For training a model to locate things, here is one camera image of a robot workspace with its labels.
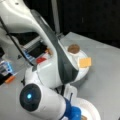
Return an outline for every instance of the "background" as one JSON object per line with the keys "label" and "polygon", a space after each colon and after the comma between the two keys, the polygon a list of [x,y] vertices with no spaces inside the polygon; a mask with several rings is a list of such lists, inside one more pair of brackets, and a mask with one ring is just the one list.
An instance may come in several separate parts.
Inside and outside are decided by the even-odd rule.
{"label": "background", "polygon": [[[120,0],[57,0],[61,32],[75,32],[120,48]],[[51,0],[25,0],[54,30]]]}

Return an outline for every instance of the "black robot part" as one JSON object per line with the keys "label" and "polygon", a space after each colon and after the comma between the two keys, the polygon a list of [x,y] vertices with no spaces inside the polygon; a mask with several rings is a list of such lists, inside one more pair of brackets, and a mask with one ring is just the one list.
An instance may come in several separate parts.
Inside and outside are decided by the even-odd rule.
{"label": "black robot part", "polygon": [[20,104],[25,110],[29,112],[37,110],[40,101],[41,91],[37,85],[29,84],[21,91]]}

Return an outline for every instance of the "brown object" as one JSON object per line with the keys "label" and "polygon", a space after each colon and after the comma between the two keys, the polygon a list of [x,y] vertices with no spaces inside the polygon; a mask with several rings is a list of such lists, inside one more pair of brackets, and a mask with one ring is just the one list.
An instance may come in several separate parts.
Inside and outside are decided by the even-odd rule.
{"label": "brown object", "polygon": [[52,51],[50,48],[47,48],[47,50],[45,51],[46,53],[50,54],[50,55],[53,55]]}
{"label": "brown object", "polygon": [[82,115],[82,120],[87,120],[87,117]]}
{"label": "brown object", "polygon": [[77,44],[72,44],[68,48],[68,52],[76,54],[80,51],[80,47]]}

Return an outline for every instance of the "yellow object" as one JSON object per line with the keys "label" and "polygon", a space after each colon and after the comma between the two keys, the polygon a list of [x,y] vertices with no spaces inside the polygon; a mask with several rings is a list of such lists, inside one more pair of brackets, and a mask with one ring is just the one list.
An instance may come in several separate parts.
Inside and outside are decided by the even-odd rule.
{"label": "yellow object", "polygon": [[91,58],[83,58],[83,59],[79,60],[79,67],[80,68],[90,67],[91,65],[92,65]]}

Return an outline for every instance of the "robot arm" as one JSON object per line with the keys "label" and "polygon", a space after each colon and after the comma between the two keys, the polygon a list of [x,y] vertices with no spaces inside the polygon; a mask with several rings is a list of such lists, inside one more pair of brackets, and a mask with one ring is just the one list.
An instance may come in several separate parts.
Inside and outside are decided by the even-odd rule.
{"label": "robot arm", "polygon": [[77,78],[78,66],[76,61],[67,53],[40,15],[30,11],[23,0],[1,1],[0,8],[0,16],[11,33],[22,33],[30,30],[37,32],[52,50],[51,59],[39,64],[36,69],[43,85],[56,88],[73,82]]}

